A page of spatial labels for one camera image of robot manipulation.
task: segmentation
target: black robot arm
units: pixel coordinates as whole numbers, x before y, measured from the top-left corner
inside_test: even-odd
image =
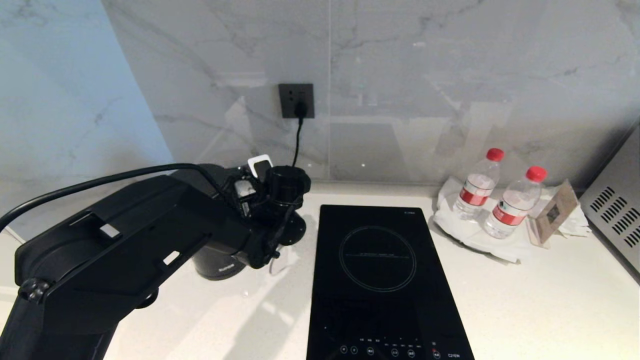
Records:
[[[308,191],[308,177],[299,175],[306,177],[299,204],[269,221],[157,176],[23,244],[15,255],[19,295],[0,336],[0,359],[102,359],[119,321],[153,303],[159,286],[205,245],[264,266],[277,257],[277,243],[291,242],[278,237]]]

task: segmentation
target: white countertop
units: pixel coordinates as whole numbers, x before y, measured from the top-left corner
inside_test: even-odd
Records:
[[[155,304],[120,323],[106,359],[304,359],[322,204],[422,208],[478,360],[639,358],[638,285],[595,237],[554,235],[550,250],[534,248],[519,265],[500,263],[445,237],[430,221],[427,191],[349,194],[364,188],[307,194],[298,211],[307,233],[285,248],[273,272],[290,265],[276,275],[267,266],[212,282],[187,263],[161,286]]]

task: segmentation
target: red bottle cap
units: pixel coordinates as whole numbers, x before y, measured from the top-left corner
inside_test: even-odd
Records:
[[[527,170],[527,179],[534,183],[541,183],[547,177],[547,171],[543,167],[530,167]]]
[[[504,157],[504,151],[502,151],[502,150],[500,150],[500,149],[498,149],[496,147],[492,147],[486,153],[486,158],[491,160],[491,161],[500,161],[500,160],[502,160],[503,157]]]

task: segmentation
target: black wall socket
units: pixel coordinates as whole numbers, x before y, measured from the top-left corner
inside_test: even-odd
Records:
[[[307,105],[307,116],[305,119],[316,117],[314,106],[314,85],[313,84],[279,84],[280,106],[282,107],[282,117],[284,119],[297,119],[294,113],[296,104],[303,101]]]

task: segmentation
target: red label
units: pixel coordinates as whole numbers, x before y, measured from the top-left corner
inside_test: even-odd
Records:
[[[467,204],[482,206],[484,205],[486,200],[489,198],[489,196],[475,195],[473,193],[468,192],[467,189],[462,188],[462,190],[460,191],[460,198],[464,200],[464,202],[466,202]]]
[[[507,225],[520,225],[522,220],[526,217],[526,215],[523,217],[515,217],[513,215],[505,213],[502,209],[500,209],[499,203],[495,206],[495,208],[493,208],[493,215],[500,222]]]

